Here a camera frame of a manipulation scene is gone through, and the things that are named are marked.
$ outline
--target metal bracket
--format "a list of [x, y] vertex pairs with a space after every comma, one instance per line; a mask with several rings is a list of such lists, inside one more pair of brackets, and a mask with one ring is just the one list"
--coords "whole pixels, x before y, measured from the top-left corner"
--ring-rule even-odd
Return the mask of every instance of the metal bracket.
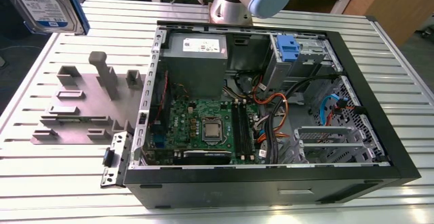
[[124, 188], [123, 178], [132, 144], [132, 135], [128, 132], [115, 134], [110, 148], [104, 154], [104, 173], [102, 188]]

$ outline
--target floor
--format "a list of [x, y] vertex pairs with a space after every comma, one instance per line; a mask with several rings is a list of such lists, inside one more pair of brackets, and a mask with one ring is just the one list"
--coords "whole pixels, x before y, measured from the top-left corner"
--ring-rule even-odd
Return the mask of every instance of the floor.
[[[29, 35], [19, 40], [0, 36], [0, 56], [7, 66], [0, 68], [0, 114], [38, 58], [50, 36]], [[401, 47], [411, 66], [434, 90], [434, 42], [415, 33]]]
[[401, 47], [401, 52], [434, 91], [434, 42], [421, 38], [421, 34], [415, 33]]

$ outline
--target sticker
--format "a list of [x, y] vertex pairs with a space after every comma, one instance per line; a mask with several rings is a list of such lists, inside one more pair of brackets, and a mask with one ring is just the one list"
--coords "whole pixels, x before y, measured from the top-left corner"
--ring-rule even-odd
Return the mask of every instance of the sticker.
[[267, 157], [267, 151], [263, 149], [259, 150], [259, 157], [266, 158]]
[[220, 52], [219, 40], [184, 39], [183, 51], [188, 52]]
[[262, 90], [266, 90], [266, 89], [267, 89], [267, 86], [265, 86], [263, 83], [259, 83], [259, 84], [258, 84], [258, 87], [259, 87]]
[[34, 20], [47, 27], [66, 27], [66, 15], [55, 0], [21, 0]]

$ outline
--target slotted table surface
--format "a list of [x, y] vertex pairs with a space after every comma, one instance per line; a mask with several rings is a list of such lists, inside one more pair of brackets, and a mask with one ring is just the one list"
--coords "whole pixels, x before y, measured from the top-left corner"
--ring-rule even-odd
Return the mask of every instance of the slotted table surface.
[[128, 189], [100, 189], [104, 145], [32, 145], [39, 118], [60, 88], [60, 66], [108, 54], [116, 73], [146, 74], [156, 20], [207, 22], [203, 6], [86, 0], [87, 36], [54, 34], [0, 117], [0, 220], [52, 223], [387, 223], [434, 222], [433, 94], [381, 27], [359, 16], [281, 12], [255, 25], [338, 31], [422, 178], [333, 205], [147, 210]]

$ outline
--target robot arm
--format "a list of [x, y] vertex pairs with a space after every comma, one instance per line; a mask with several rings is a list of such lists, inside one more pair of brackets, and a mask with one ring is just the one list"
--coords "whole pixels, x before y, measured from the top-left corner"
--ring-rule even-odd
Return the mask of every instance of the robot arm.
[[247, 25], [251, 15], [273, 17], [289, 0], [214, 0], [210, 18], [212, 23]]

